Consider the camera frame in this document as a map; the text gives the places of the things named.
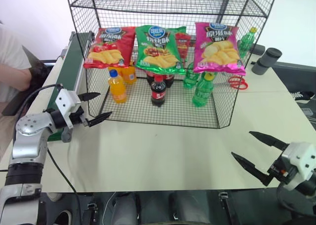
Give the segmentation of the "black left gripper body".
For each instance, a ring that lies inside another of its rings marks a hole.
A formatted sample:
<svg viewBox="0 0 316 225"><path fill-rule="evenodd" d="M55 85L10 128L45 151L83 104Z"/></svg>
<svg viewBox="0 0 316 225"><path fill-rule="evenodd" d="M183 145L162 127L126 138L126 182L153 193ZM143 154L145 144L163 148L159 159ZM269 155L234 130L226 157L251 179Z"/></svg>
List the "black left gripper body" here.
<svg viewBox="0 0 316 225"><path fill-rule="evenodd" d="M69 118L73 125L83 124L84 127L88 126L88 120L85 117L85 113L82 107L79 107L76 112L69 115Z"/></svg>

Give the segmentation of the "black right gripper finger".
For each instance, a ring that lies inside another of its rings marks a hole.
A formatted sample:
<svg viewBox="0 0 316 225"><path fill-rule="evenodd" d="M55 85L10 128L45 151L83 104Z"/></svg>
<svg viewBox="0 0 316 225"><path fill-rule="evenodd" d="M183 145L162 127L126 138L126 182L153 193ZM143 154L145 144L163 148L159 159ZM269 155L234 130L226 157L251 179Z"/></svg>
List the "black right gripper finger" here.
<svg viewBox="0 0 316 225"><path fill-rule="evenodd" d="M244 170L250 173L252 176L256 177L263 185L268 186L269 183L272 181L272 176L264 174L263 172L259 171L253 163L248 161L246 158L231 152L232 156L235 160L242 166Z"/></svg>
<svg viewBox="0 0 316 225"><path fill-rule="evenodd" d="M254 136L257 140L260 142L270 146L270 147L275 147L279 150L285 150L288 147L288 143L285 143L271 135L267 135L264 133L260 133L257 131L249 131L249 134Z"/></svg>

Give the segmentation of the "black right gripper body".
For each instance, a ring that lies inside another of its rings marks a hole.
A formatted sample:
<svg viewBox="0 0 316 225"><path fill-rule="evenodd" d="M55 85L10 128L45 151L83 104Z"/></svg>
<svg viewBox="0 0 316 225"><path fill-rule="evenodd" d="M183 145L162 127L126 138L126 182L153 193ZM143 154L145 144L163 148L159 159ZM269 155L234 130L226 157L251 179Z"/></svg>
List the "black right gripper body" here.
<svg viewBox="0 0 316 225"><path fill-rule="evenodd" d="M290 163L288 155L283 151L267 172L266 183L270 183L273 178L281 183L290 183L296 175L296 166Z"/></svg>

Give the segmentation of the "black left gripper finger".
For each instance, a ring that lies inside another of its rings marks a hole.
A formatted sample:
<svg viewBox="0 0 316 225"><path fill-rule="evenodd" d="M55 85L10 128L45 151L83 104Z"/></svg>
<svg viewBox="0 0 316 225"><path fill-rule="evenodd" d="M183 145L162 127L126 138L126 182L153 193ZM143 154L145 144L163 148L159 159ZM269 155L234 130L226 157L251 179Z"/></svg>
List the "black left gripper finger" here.
<svg viewBox="0 0 316 225"><path fill-rule="evenodd" d="M103 122L104 120L106 120L108 117L111 116L113 112L105 112L102 113L100 115L98 115L96 118L92 119L92 120L88 120L87 118L84 119L83 124L85 127L92 127L95 126L101 122Z"/></svg>
<svg viewBox="0 0 316 225"><path fill-rule="evenodd" d="M96 97L98 97L100 93L98 92L87 92L87 93L82 93L78 95L78 98L80 99L81 102L87 102L89 100L92 100Z"/></svg>

